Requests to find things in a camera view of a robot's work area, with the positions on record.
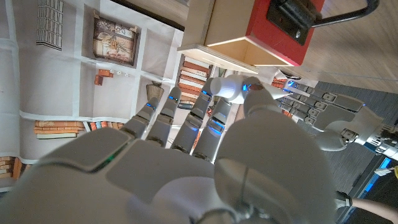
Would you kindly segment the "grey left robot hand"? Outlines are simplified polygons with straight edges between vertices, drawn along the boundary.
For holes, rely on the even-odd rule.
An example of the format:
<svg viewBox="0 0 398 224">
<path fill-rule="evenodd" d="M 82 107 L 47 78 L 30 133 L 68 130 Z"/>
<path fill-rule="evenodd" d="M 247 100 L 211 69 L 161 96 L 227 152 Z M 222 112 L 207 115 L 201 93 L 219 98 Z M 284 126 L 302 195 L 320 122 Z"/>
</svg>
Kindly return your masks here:
<svg viewBox="0 0 398 224">
<path fill-rule="evenodd" d="M 290 80 L 279 107 L 317 130 L 314 140 L 323 151 L 342 151 L 356 143 L 397 160 L 397 128 L 356 98 L 313 88 Z"/>
</svg>

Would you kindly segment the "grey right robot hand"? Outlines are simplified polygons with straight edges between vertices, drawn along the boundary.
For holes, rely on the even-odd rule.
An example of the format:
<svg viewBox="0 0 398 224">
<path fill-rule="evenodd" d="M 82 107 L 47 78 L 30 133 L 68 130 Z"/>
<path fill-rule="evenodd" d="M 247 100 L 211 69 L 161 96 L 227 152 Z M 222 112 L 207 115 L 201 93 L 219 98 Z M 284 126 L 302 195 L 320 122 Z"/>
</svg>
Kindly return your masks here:
<svg viewBox="0 0 398 224">
<path fill-rule="evenodd" d="M 332 223 L 334 185 L 316 142 L 250 77 L 245 117 L 217 144 L 165 148 L 145 122 L 103 128 L 37 161 L 1 199 L 2 223 Z"/>
</svg>

